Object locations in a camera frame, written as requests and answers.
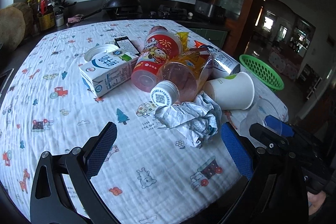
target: yellow plastic wrapper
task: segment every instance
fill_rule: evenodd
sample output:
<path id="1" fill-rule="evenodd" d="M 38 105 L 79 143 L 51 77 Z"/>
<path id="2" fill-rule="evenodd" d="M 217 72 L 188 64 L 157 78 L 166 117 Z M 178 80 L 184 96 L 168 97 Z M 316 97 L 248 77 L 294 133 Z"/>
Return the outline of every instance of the yellow plastic wrapper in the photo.
<path id="1" fill-rule="evenodd" d="M 176 35 L 178 35 L 181 40 L 183 51 L 187 50 L 189 32 L 178 32 Z"/>

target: white bottle cap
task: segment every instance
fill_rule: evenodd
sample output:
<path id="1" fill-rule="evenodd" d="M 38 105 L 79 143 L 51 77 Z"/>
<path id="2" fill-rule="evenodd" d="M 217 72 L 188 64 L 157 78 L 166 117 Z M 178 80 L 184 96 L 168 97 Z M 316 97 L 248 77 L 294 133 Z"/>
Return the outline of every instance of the white bottle cap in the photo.
<path id="1" fill-rule="evenodd" d="M 180 96 L 179 89 L 171 81 L 159 82 L 151 91 L 152 102 L 157 106 L 171 106 Z"/>

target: crumpled paper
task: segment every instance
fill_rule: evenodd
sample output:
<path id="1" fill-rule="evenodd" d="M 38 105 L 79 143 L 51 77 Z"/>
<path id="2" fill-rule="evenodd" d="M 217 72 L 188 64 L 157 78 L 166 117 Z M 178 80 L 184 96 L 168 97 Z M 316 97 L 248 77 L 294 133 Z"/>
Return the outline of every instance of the crumpled paper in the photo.
<path id="1" fill-rule="evenodd" d="M 220 130 L 222 111 L 205 92 L 194 102 L 160 107 L 153 115 L 159 129 L 177 129 L 191 147 L 201 148 Z"/>

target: table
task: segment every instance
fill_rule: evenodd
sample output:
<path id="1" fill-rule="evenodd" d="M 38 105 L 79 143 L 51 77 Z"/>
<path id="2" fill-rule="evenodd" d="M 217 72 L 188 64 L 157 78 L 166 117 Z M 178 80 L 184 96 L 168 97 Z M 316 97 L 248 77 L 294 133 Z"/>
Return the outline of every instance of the table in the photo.
<path id="1" fill-rule="evenodd" d="M 95 98 L 83 84 L 79 66 L 97 44 L 127 35 L 142 43 L 152 26 L 189 31 L 168 20 L 125 20 L 90 24 L 46 35 L 15 75 L 1 106 L 0 180 L 28 218 L 35 169 L 43 151 L 68 153 L 96 136 L 108 121 L 118 137 L 100 173 L 91 182 L 121 223 L 179 223 L 221 197 L 239 178 L 221 137 L 201 149 L 186 147 L 176 130 L 159 130 L 148 115 L 155 108 L 148 93 L 131 81 Z M 195 33 L 194 40 L 209 44 Z M 256 97 L 268 98 L 288 119 L 285 105 L 255 77 Z M 247 111 L 224 112 L 236 126 Z M 215 173 L 206 171 L 214 168 Z M 68 176 L 70 197 L 86 216 Z"/>

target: cartoon tree print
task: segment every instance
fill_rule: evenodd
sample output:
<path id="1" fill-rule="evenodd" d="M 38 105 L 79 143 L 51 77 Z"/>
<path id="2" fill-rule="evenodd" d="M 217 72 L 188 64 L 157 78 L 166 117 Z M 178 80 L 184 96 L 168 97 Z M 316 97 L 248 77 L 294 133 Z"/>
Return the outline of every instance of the cartoon tree print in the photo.
<path id="1" fill-rule="evenodd" d="M 123 124 L 127 124 L 126 121 L 129 120 L 129 118 L 122 112 L 120 109 L 117 108 L 117 115 L 118 115 L 118 121 L 122 122 Z"/>

